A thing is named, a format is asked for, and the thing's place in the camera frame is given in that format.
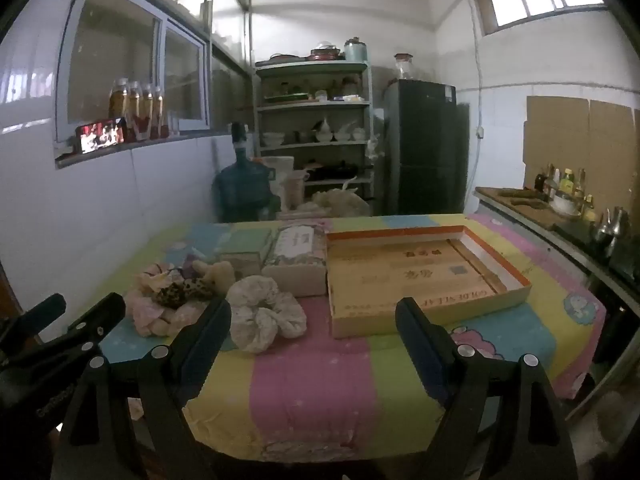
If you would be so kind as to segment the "white floral scrunchie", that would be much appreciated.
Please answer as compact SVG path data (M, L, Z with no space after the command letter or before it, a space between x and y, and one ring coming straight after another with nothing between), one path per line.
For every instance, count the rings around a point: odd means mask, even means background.
M259 354L278 337L296 339L307 331L304 309L273 278L242 278L229 288L226 300L231 309L230 337L241 351Z

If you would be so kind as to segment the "leopard print scrunchie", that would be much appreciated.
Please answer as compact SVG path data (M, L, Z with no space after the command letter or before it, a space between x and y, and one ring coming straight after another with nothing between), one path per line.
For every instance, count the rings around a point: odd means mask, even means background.
M209 300L215 295L215 289L200 278L188 278L160 289L153 295L153 300L161 307L177 310L188 301Z

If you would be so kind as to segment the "cream plush teddy bear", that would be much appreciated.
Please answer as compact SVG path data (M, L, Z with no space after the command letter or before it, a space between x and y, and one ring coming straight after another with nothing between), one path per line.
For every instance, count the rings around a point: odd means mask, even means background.
M226 296L235 283L235 272L232 264L228 261L206 263L194 260L192 269L209 289L220 296Z

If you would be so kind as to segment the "green tissue box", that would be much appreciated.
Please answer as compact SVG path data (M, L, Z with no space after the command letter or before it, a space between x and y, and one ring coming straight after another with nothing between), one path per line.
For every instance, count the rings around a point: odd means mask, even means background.
M233 231L220 246L218 259L232 265L236 278L262 273L273 239L272 229Z

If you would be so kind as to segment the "floral tissue box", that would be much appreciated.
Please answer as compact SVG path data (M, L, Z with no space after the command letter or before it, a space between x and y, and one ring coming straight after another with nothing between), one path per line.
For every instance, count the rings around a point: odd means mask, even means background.
M296 298L324 296L326 284L326 231L315 223L281 226L262 266L281 292Z

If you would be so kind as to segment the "phone showing video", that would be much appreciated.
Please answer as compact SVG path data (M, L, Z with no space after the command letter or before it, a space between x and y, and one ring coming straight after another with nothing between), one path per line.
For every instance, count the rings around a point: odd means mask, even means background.
M107 118L75 129L79 154L90 154L125 142L126 122L122 117Z

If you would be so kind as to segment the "kitchen counter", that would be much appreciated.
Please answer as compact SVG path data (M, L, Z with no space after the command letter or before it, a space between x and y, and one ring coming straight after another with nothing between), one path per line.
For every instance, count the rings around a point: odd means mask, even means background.
M587 275L589 283L601 283L605 285L626 304L629 310L634 312L635 315L639 315L639 296L616 278L614 273L608 270L606 266L598 263L595 258L592 258L578 246L563 238L559 232L538 226L533 220L526 218L524 214L500 203L481 188L476 188L473 195L480 201L478 211L484 208L490 210L493 214L498 214L503 220L509 220L511 223L517 224L532 234L536 242L544 242L544 244L552 247L556 252L561 254L573 266L581 268L582 272Z

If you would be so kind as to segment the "amber glass jar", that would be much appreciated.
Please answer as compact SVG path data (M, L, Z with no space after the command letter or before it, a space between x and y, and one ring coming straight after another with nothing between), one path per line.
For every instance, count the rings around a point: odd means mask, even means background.
M127 126L130 138L136 142L142 139L137 120L140 114L140 84L134 80L128 84Z
M142 140L148 140L151 135L151 122L153 117L154 94L150 84L142 87L140 101L139 127Z
M151 138L159 139L162 136L165 113L165 98L163 89L156 86L153 90L153 116L151 125Z
M127 115L129 87L127 78L118 78L110 93L108 117L124 118Z

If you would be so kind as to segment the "white bucket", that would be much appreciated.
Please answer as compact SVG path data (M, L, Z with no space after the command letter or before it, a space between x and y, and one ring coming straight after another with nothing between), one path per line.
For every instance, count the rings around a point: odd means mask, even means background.
M257 157L256 162L268 169L270 191L280 198L281 210L288 211L284 182L294 171L294 158L292 156L265 156Z

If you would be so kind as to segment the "metal storage shelf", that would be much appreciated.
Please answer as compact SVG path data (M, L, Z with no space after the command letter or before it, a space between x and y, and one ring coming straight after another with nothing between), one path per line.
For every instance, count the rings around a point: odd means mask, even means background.
M342 188L376 203L370 63L275 56L254 68L256 153L292 165L285 181L309 202Z

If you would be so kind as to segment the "sliding glass window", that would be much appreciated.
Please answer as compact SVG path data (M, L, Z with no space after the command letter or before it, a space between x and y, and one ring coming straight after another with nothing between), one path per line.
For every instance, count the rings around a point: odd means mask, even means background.
M160 89L182 132L209 129L212 45L171 0L70 0L56 68L54 133L72 144L78 127L110 114L119 81Z

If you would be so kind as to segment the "black refrigerator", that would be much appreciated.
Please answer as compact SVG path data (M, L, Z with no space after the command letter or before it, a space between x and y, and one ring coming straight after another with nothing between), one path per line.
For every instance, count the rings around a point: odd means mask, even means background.
M457 214L463 210L469 131L457 89L396 79L384 91L384 210Z

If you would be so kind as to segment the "brown cardboard sheet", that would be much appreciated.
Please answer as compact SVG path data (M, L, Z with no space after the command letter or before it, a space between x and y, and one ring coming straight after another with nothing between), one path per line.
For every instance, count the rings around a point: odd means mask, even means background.
M639 112L597 100L529 96L523 162L526 186L549 165L583 169L597 209L631 211L639 200Z

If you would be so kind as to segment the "teal pot on shelf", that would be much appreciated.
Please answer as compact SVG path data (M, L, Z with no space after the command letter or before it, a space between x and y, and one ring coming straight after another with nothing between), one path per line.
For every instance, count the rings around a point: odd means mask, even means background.
M368 49L367 45L362 42L358 37L349 38L344 43L344 58L348 62L368 62Z

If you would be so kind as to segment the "glass jar on fridge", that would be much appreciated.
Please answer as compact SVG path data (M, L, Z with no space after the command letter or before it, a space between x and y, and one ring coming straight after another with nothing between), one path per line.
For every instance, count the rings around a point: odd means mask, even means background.
M414 78L413 55L406 52L395 54L396 74L399 80L411 80Z

